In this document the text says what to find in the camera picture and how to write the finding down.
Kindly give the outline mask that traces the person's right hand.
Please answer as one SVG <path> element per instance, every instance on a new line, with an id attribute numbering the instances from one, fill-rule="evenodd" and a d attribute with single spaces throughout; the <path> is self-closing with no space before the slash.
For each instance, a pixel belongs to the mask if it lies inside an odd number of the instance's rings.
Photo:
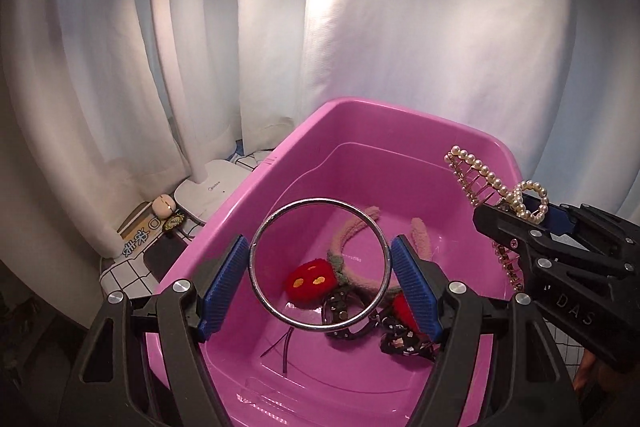
<path id="1" fill-rule="evenodd" d="M 606 365 L 598 359 L 592 352 L 585 349 L 582 354 L 582 361 L 573 379 L 573 388 L 577 393 L 588 389 L 606 388 L 605 376 Z"/>

